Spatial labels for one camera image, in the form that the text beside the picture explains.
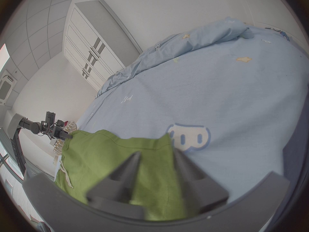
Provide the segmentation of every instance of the blue outline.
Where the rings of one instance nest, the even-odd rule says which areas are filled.
[[[196,147],[190,146],[188,149],[186,149],[186,150],[183,151],[184,153],[189,153],[189,152],[193,152],[193,151],[200,151],[200,150],[206,149],[207,146],[208,146],[208,145],[210,144],[210,142],[211,142],[211,132],[210,132],[210,130],[209,130],[207,127],[205,127],[205,126],[200,126],[200,125],[197,125],[197,126],[195,126],[195,125],[184,125],[184,124],[174,123],[174,124],[171,124],[170,126],[168,126],[168,128],[167,128],[167,130],[166,130],[166,133],[168,133],[168,130],[169,130],[171,127],[173,127],[174,125],[176,125],[176,126],[182,126],[182,127],[204,127],[204,128],[206,129],[207,133],[208,133],[208,140],[207,140],[207,142],[206,142],[205,145],[203,145],[203,146],[200,147],[200,148],[196,148]],[[172,146],[175,147],[175,139],[174,139],[174,138],[172,139]]]

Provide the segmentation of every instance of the yellow star print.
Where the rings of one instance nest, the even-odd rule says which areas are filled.
[[[251,58],[249,57],[244,57],[244,58],[237,58],[236,59],[237,61],[243,61],[245,63],[248,63],[250,60],[252,60]]]

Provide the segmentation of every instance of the ceiling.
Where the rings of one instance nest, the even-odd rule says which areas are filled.
[[[7,70],[17,84],[6,105],[0,106],[0,123],[30,78],[62,51],[62,36],[71,0],[23,0],[6,24],[0,44],[6,43]]]

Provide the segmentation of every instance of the cartoon face print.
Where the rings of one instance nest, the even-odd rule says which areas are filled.
[[[168,127],[167,133],[172,139],[172,145],[184,152],[205,149],[211,140],[210,131],[205,126],[175,123]]]

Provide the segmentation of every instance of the robotic arm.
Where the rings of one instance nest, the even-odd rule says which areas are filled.
[[[26,171],[26,162],[19,141],[19,132],[22,128],[30,130],[33,134],[41,133],[39,136],[47,135],[50,140],[52,138],[57,138],[64,141],[66,138],[72,138],[71,135],[63,130],[64,122],[62,120],[57,120],[55,123],[55,116],[55,113],[46,112],[45,121],[41,121],[41,123],[32,122],[20,114],[15,114],[13,116],[7,132],[12,142],[18,167],[23,174],[25,174]]]

